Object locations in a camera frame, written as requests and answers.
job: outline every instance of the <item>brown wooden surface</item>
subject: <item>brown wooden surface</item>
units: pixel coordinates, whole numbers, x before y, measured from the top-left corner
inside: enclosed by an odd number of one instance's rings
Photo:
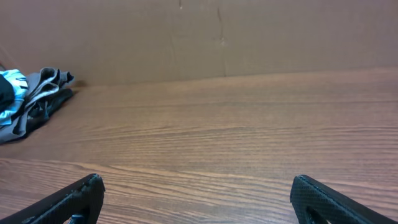
[[[307,174],[398,220],[398,68],[81,88],[0,147],[0,218],[89,173],[98,223],[296,223]]]

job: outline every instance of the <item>pile of clothes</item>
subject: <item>pile of clothes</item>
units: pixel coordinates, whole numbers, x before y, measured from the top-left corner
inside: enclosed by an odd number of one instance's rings
[[[0,72],[0,144],[26,138],[48,121],[68,99],[69,72],[43,68],[24,76],[19,70]]]

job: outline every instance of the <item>garment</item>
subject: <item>garment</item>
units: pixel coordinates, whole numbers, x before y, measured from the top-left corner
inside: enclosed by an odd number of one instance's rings
[[[28,90],[25,103],[11,118],[12,124],[0,128],[0,144],[26,138],[73,95],[71,90],[63,89],[73,81],[69,72],[43,68],[40,73],[28,75],[26,80]]]
[[[11,83],[0,75],[0,112],[3,112],[14,102],[14,89]]]
[[[0,74],[12,85],[14,101],[0,113],[0,125],[10,125],[11,116],[15,114],[24,102],[27,93],[26,77],[17,69],[0,72]]]

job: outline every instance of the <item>cloth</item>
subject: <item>cloth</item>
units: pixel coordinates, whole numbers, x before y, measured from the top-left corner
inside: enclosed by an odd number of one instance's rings
[[[28,75],[26,80],[28,90],[25,103],[12,117],[12,124],[0,128],[0,144],[26,138],[73,95],[71,90],[63,90],[66,84],[73,81],[69,72],[43,68],[40,73]]]
[[[14,102],[14,89],[2,75],[0,75],[0,112],[3,112]]]
[[[10,125],[11,116],[15,114],[24,102],[28,86],[26,77],[17,69],[0,72],[0,74],[12,85],[14,101],[0,113],[0,125]]]

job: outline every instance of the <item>wooden table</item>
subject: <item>wooden table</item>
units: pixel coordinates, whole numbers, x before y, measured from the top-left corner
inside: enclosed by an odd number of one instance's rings
[[[297,223],[297,174],[398,220],[398,68],[82,88],[0,147],[0,218],[94,172],[98,223]]]

